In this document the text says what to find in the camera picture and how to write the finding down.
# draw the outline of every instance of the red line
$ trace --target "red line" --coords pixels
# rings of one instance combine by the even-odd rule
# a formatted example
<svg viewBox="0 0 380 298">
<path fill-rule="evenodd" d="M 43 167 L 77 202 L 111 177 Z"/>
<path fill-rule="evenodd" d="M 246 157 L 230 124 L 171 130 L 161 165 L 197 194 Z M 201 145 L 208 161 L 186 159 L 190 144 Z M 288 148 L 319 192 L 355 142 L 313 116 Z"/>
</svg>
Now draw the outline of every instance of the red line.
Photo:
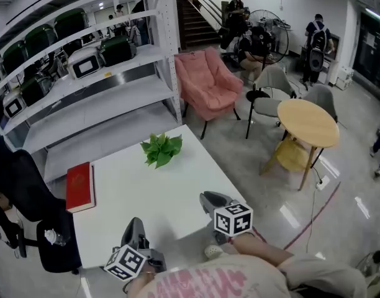
<svg viewBox="0 0 380 298">
<path fill-rule="evenodd" d="M 258 231 L 257 231 L 257 229 L 254 227 L 254 226 L 252 226 L 252 229 L 253 229 L 253 231 L 254 231 L 254 233 L 262 240 L 262 241 L 264 241 L 266 244 L 268 244 L 268 242 L 266 241 L 266 239 L 262 236 L 262 234 L 261 233 L 259 233 Z"/>
<path fill-rule="evenodd" d="M 314 218 L 312 220 L 310 220 L 310 222 L 303 228 L 303 230 L 298 235 L 296 235 L 296 237 L 292 241 L 290 241 L 287 246 L 284 247 L 284 250 L 291 247 L 299 239 L 299 237 L 301 237 L 307 231 L 307 229 L 312 225 L 312 222 L 316 220 L 316 218 L 321 214 L 321 212 L 324 210 L 324 208 L 326 208 L 328 203 L 332 200 L 333 196 L 338 191 L 341 183 L 342 182 L 339 182 L 339 184 L 336 186 L 335 190 L 333 190 L 331 196 L 329 197 L 328 201 L 324 204 L 324 206 L 319 210 L 319 212 L 314 216 Z"/>
</svg>

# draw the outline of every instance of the shelf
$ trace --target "shelf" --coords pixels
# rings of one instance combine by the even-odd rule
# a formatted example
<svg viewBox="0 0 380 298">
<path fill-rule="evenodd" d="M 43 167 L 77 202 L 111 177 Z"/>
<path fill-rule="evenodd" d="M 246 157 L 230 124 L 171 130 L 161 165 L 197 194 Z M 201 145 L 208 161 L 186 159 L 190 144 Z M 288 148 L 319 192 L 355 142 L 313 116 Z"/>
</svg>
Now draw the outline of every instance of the shelf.
<svg viewBox="0 0 380 298">
<path fill-rule="evenodd" d="M 3 88 L 6 85 L 6 83 L 8 83 L 8 81 L 10 81 L 16 75 L 23 72 L 30 65 L 34 64 L 35 61 L 47 56 L 49 53 L 54 52 L 55 50 L 65 46 L 67 43 L 70 43 L 70 42 L 77 40 L 77 39 L 79 39 L 85 35 L 91 34 L 93 32 L 96 32 L 97 30 L 104 29 L 104 28 L 111 26 L 111 25 L 114 25 L 114 24 L 122 23 L 122 22 L 125 22 L 128 20 L 135 20 L 135 19 L 138 19 L 140 17 L 148 17 L 148 16 L 155 16 L 155 15 L 157 15 L 157 10 L 148 10 L 148 11 L 143 11 L 143 12 L 139 12 L 139 13 L 129 14 L 129 15 L 126 15 L 126 16 L 123 16 L 120 18 L 115 18 L 112 20 L 105 21 L 105 22 L 100 23 L 100 24 L 92 25 L 92 26 L 90 26 L 90 27 L 88 27 L 82 31 L 79 31 L 73 35 L 70 35 L 69 37 L 64 38 L 63 40 L 60 40 L 59 42 L 57 42 L 57 43 L 51 45 L 50 47 L 42 50 L 40 53 L 34 55 L 32 58 L 27 60 L 24 64 L 20 65 L 20 67 L 18 67 L 16 70 L 14 70 L 8 76 L 6 76 L 0 82 L 0 89 Z"/>
<path fill-rule="evenodd" d="M 105 120 L 173 97 L 156 75 L 129 82 L 78 101 L 34 123 L 23 149 L 34 153 Z"/>
<path fill-rule="evenodd" d="M 136 56 L 129 61 L 125 61 L 110 67 L 103 67 L 101 70 L 81 79 L 73 79 L 70 75 L 67 75 L 59 79 L 52 87 L 51 91 L 44 98 L 37 101 L 30 107 L 27 107 L 15 117 L 9 119 L 9 122 L 6 124 L 4 131 L 5 133 L 9 133 L 12 129 L 25 122 L 28 118 L 42 111 L 42 109 L 54 104 L 66 96 L 69 96 L 70 94 L 75 93 L 76 91 L 79 91 L 80 89 L 88 87 L 89 85 L 92 85 L 112 75 L 116 75 L 123 71 L 131 70 L 132 68 L 136 68 L 142 65 L 153 63 L 155 61 L 162 60 L 163 58 L 163 52 L 159 47 L 148 44 L 138 47 Z"/>
<path fill-rule="evenodd" d="M 118 116 L 49 149 L 44 180 L 50 182 L 76 165 L 98 160 L 146 140 L 151 133 L 163 133 L 177 126 L 160 102 Z"/>
</svg>

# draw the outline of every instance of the staircase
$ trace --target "staircase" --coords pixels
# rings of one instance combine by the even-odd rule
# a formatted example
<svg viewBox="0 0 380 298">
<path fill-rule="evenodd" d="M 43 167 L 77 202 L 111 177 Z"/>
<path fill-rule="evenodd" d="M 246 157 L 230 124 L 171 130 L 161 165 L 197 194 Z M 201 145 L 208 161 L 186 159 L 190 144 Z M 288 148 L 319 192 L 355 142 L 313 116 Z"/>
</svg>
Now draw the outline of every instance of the staircase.
<svg viewBox="0 0 380 298">
<path fill-rule="evenodd" d="M 220 43 L 220 37 L 188 0 L 176 0 L 181 49 Z"/>
</svg>

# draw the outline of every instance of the pink armchair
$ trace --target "pink armchair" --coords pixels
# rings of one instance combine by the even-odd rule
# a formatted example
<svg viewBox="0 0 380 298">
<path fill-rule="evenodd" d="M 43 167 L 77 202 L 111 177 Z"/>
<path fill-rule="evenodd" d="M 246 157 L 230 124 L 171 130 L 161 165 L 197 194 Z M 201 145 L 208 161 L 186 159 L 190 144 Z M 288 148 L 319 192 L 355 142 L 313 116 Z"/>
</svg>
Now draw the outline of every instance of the pink armchair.
<svg viewBox="0 0 380 298">
<path fill-rule="evenodd" d="M 181 97 L 186 102 L 183 117 L 190 104 L 205 120 L 201 140 L 211 119 L 233 110 L 240 120 L 235 111 L 235 101 L 241 94 L 243 81 L 228 70 L 212 47 L 175 55 L 175 67 L 181 84 Z"/>
</svg>

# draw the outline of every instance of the white cube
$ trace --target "white cube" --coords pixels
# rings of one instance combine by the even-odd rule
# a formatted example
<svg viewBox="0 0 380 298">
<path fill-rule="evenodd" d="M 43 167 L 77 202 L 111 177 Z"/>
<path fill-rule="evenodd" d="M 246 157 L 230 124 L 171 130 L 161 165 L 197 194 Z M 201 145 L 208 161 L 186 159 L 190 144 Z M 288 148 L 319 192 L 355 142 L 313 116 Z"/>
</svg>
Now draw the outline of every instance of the white cube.
<svg viewBox="0 0 380 298">
<path fill-rule="evenodd" d="M 253 209 L 246 204 L 220 207 L 214 211 L 214 228 L 234 237 L 252 229 Z"/>
<path fill-rule="evenodd" d="M 121 281 L 129 281 L 140 274 L 146 260 L 132 247 L 124 245 L 110 256 L 104 270 Z"/>
</svg>

